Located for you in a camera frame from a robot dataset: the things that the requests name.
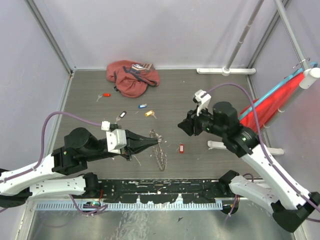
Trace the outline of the key with red white tag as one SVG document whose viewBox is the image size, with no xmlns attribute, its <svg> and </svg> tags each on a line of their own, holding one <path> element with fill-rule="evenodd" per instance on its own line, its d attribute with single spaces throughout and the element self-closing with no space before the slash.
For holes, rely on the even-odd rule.
<svg viewBox="0 0 320 240">
<path fill-rule="evenodd" d="M 183 153 L 185 152 L 185 145 L 184 145 L 183 143 L 179 143 L 179 144 L 178 144 L 177 151 L 178 151 L 180 154 L 183 154 Z"/>
</svg>

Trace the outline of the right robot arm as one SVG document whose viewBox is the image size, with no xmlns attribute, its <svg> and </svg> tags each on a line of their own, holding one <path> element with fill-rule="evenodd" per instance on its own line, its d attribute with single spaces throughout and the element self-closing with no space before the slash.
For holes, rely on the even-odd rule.
<svg viewBox="0 0 320 240">
<path fill-rule="evenodd" d="M 275 222 L 290 233 L 318 209 L 320 194 L 308 191 L 282 168 L 256 132 L 240 123 L 229 102 L 216 103 L 212 113 L 197 106 L 177 126 L 189 136 L 207 132 L 220 137 L 226 149 L 250 165 L 268 185 L 262 187 L 230 170 L 219 179 L 223 196 L 236 194 L 249 199 L 271 213 Z"/>
</svg>

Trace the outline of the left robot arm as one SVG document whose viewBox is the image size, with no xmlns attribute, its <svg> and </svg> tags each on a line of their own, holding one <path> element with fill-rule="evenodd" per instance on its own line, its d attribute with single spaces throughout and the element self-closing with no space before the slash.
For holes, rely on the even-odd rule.
<svg viewBox="0 0 320 240">
<path fill-rule="evenodd" d="M 64 145 L 39 162 L 16 170 L 0 171 L 0 206 L 14 208 L 28 199 L 50 195 L 74 195 L 95 198 L 101 187 L 96 174 L 66 178 L 88 168 L 88 163 L 132 155 L 156 146 L 157 138 L 138 135 L 129 130 L 114 129 L 97 139 L 86 128 L 78 127 L 64 137 Z"/>
</svg>

